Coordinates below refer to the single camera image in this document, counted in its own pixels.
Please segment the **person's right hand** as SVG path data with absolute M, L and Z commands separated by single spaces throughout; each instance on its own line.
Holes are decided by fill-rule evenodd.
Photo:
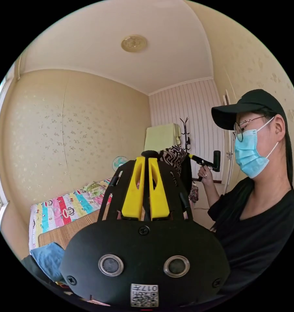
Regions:
M 211 170 L 208 166 L 201 166 L 198 171 L 199 180 L 203 183 L 204 186 L 213 185 L 213 176 Z

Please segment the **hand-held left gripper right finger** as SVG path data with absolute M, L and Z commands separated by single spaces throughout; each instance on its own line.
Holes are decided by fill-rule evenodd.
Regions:
M 170 214 L 170 210 L 156 158 L 148 159 L 148 174 L 151 218 L 167 218 Z

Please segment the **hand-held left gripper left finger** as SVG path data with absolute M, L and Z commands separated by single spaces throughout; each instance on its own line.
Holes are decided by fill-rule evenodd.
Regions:
M 122 207 L 125 218 L 140 218 L 143 208 L 145 157 L 137 157 L 130 175 L 127 193 Z

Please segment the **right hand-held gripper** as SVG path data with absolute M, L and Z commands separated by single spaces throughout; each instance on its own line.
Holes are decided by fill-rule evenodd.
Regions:
M 188 154 L 188 157 L 190 159 L 192 159 L 193 161 L 195 161 L 198 165 L 200 165 L 200 167 L 201 166 L 208 166 L 211 171 L 214 171 L 214 167 L 212 166 L 212 163 L 210 163 L 210 162 L 208 162 L 208 161 L 206 161 L 206 160 L 204 160 L 204 159 L 202 159 L 196 155 L 193 155 L 193 154 Z

